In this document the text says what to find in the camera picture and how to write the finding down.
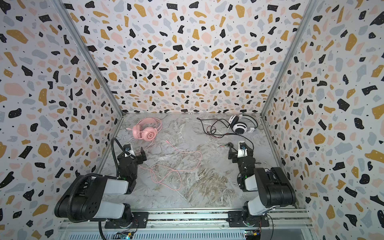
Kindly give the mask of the pink headphones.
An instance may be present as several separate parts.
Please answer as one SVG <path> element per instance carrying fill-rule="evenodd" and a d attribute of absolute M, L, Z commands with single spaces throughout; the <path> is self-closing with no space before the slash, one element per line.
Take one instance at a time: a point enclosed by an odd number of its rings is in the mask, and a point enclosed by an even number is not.
<path fill-rule="evenodd" d="M 131 131 L 133 137 L 137 140 L 144 140 L 146 142 L 152 142 L 158 133 L 162 130 L 162 121 L 158 118 L 144 118 L 140 120 L 132 128 L 126 128 L 127 131 Z"/>

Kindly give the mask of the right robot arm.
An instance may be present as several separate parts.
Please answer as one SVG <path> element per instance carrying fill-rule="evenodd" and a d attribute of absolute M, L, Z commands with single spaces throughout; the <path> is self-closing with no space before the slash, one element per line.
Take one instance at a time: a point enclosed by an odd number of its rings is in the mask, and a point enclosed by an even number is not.
<path fill-rule="evenodd" d="M 296 204 L 294 188 L 282 168 L 257 167 L 253 150 L 246 143 L 240 142 L 237 150 L 232 143 L 228 143 L 227 146 L 228 159 L 239 168 L 237 176 L 239 188 L 243 192 L 258 193 L 253 200 L 245 202 L 241 211 L 228 212 L 229 227 L 268 227 L 268 212 Z"/>

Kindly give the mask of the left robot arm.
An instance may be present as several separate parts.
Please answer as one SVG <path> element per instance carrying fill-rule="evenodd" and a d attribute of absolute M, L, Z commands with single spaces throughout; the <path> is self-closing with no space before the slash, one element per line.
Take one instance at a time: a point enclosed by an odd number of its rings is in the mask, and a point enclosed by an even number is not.
<path fill-rule="evenodd" d="M 72 223 L 105 222 L 106 229 L 144 229 L 147 212 L 133 212 L 127 203 L 112 203 L 105 195 L 129 195 L 138 178 L 138 167 L 147 160 L 144 149 L 135 153 L 130 144 L 119 145 L 122 153 L 112 153 L 117 175 L 79 175 L 59 199 L 54 214 Z"/>

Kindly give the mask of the white black headphones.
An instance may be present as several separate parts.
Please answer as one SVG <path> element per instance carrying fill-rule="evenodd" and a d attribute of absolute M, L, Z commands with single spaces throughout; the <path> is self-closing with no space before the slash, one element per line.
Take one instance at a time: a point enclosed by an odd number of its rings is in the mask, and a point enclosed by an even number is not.
<path fill-rule="evenodd" d="M 243 120 L 248 120 L 252 123 L 251 127 L 248 127 Z M 232 115 L 229 118 L 229 126 L 228 129 L 231 129 L 233 132 L 235 132 L 238 135 L 242 135 L 246 132 L 252 133 L 254 132 L 259 124 L 256 121 L 256 119 L 250 115 Z"/>

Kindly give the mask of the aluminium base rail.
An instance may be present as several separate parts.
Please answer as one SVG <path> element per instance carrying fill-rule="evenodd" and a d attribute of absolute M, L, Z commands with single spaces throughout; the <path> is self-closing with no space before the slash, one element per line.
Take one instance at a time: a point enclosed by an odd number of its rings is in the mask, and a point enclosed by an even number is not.
<path fill-rule="evenodd" d="M 118 228 L 102 223 L 107 240 L 315 240 L 305 209 L 278 208 L 243 221 L 240 209 L 133 210 L 135 222 Z"/>

